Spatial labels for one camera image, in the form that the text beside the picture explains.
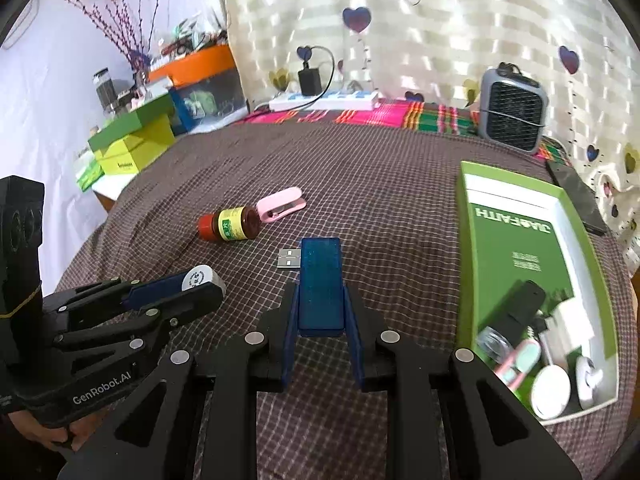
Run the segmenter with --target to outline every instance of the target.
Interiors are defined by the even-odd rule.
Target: power strip
[[[269,101],[272,112],[283,112],[294,107],[303,107],[318,96],[303,96],[301,93],[283,94]],[[306,110],[375,110],[378,106],[379,92],[327,92]]]

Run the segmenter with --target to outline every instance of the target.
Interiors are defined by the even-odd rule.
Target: green box
[[[116,140],[141,130],[161,115],[172,115],[173,111],[174,101],[169,94],[164,94],[140,108],[116,118],[89,139],[89,147],[94,153],[98,150],[104,150]]]
[[[139,173],[175,142],[169,117],[160,115],[149,124],[95,150],[95,160],[107,175]]]
[[[456,198],[460,219],[456,346],[472,349],[495,367],[476,345],[478,333],[514,287],[532,280],[546,292],[543,310],[548,313],[565,298],[578,300],[594,333],[582,352],[604,372],[592,408],[580,410],[570,403],[560,417],[542,424],[572,420],[616,402],[618,342],[609,291],[568,195],[562,188],[535,178],[463,161]],[[568,363],[570,354],[564,355]],[[570,377],[574,374],[575,381],[575,371],[567,371]],[[516,391],[527,407],[529,379],[536,373],[534,368]]]

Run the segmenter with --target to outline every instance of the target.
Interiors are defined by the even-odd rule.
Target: white wall
[[[95,0],[101,7],[105,0]],[[145,14],[155,0],[146,0]],[[202,0],[161,0],[156,27],[175,26],[201,10]],[[150,15],[143,15],[150,21]],[[31,27],[9,50],[0,49],[0,178],[10,174],[44,182],[43,291],[57,285],[80,245],[106,218],[92,192],[81,193],[72,171],[102,109],[92,75],[131,78],[124,56],[64,0],[40,0]]]

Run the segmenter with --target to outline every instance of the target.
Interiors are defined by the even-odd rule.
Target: brown checkered blanket
[[[421,345],[451,350],[460,278],[454,184],[461,160],[549,180],[540,161],[509,148],[398,128],[240,124],[186,137],[124,190],[60,288],[111,276],[149,280],[209,264],[226,282],[225,303],[178,330],[170,344],[202,352],[249,331],[261,312],[278,306],[285,281],[296,278],[276,269],[278,249],[297,247],[302,237],[340,237],[344,279],[360,288],[366,305]],[[289,186],[304,190],[307,208],[263,226],[256,240],[198,238],[199,215],[254,204]],[[586,480],[620,443],[636,380],[625,266],[612,236],[591,240],[616,317],[620,400],[550,430]],[[343,338],[300,339],[287,392],[258,394],[259,477],[383,478],[385,397],[357,391]]]

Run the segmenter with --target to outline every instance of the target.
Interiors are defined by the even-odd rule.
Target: curtain
[[[549,96],[545,135],[565,147],[594,190],[629,272],[640,266],[640,52],[607,0],[226,0],[226,7],[254,104],[289,79],[289,90],[296,87],[296,49],[305,45],[334,53],[333,88],[472,109],[488,68],[518,65]],[[310,65],[326,84],[328,55],[315,50]]]

